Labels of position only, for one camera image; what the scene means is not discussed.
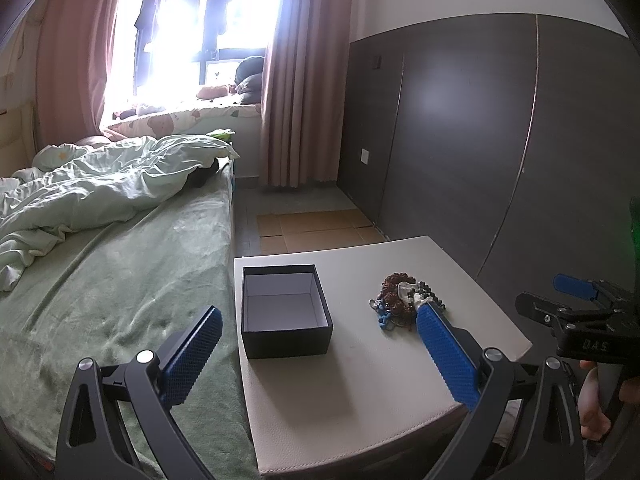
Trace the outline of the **person's right hand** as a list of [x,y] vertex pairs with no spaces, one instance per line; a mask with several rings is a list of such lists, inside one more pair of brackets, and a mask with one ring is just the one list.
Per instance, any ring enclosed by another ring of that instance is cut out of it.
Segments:
[[600,405],[597,364],[580,361],[579,367],[587,372],[577,402],[580,432],[584,439],[597,442],[611,429],[611,422],[603,414]]

